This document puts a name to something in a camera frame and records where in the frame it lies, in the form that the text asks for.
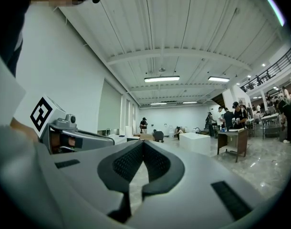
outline white box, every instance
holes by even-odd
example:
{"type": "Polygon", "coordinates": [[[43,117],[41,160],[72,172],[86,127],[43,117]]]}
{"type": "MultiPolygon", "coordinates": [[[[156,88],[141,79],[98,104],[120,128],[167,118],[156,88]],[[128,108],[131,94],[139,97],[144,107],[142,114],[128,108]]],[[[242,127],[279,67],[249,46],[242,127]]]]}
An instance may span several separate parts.
{"type": "Polygon", "coordinates": [[[179,145],[185,150],[210,156],[210,136],[195,133],[179,135],[179,145]]]}

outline black slot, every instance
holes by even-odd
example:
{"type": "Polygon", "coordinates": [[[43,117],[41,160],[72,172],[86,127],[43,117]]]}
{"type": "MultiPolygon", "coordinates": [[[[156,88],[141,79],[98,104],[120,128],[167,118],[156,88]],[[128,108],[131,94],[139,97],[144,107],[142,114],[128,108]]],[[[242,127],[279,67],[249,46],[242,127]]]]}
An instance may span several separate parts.
{"type": "Polygon", "coordinates": [[[76,165],[76,164],[79,164],[80,161],[77,160],[77,159],[71,159],[71,160],[67,160],[67,161],[62,161],[62,162],[58,162],[58,163],[55,163],[55,166],[60,169],[60,168],[65,168],[65,167],[68,167],[68,166],[73,166],[73,165],[76,165]]]}
{"type": "Polygon", "coordinates": [[[226,182],[221,181],[213,183],[211,186],[235,220],[238,220],[251,212],[251,209],[235,193],[235,191],[227,185],[226,182]]]}

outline black cap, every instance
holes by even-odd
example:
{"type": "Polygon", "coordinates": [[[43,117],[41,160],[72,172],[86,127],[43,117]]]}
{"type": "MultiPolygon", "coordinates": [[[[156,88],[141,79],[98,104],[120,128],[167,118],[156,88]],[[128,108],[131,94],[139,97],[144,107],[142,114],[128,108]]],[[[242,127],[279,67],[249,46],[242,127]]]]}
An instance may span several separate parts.
{"type": "Polygon", "coordinates": [[[232,108],[233,108],[233,109],[234,109],[234,108],[237,108],[238,105],[239,105],[238,102],[233,102],[233,104],[232,104],[232,108]]]}

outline rectangular light fixture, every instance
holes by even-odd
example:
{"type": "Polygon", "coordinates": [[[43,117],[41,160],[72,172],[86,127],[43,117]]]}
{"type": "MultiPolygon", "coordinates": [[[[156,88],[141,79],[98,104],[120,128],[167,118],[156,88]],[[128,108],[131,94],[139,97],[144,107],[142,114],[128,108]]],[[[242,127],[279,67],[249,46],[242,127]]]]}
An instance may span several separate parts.
{"type": "Polygon", "coordinates": [[[166,103],[152,103],[151,105],[161,105],[161,104],[166,104],[166,103]]]}
{"type": "Polygon", "coordinates": [[[194,101],[194,102],[183,102],[183,104],[196,104],[197,101],[194,101]]]}
{"type": "Polygon", "coordinates": [[[272,7],[272,9],[274,10],[278,20],[279,20],[279,23],[281,26],[284,25],[285,23],[285,19],[284,19],[284,16],[283,14],[281,13],[280,9],[278,8],[277,4],[274,2],[274,0],[268,0],[270,6],[272,7]]]}
{"type": "Polygon", "coordinates": [[[167,81],[178,81],[179,76],[158,76],[145,78],[145,82],[167,82],[167,81]]]}
{"type": "Polygon", "coordinates": [[[209,81],[216,81],[216,82],[229,82],[229,78],[224,78],[224,77],[216,77],[216,76],[211,76],[208,78],[209,81]]]}

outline black metal railing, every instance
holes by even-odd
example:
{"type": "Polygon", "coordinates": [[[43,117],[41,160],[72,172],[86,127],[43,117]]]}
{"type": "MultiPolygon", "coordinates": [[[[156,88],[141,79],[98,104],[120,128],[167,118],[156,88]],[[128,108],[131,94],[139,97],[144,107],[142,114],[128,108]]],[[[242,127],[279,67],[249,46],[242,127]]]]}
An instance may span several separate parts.
{"type": "Polygon", "coordinates": [[[276,63],[274,63],[270,68],[265,72],[259,74],[254,79],[250,80],[247,84],[240,87],[244,92],[251,91],[257,86],[265,83],[269,79],[275,77],[280,73],[285,67],[291,63],[291,48],[283,55],[276,63]]]}

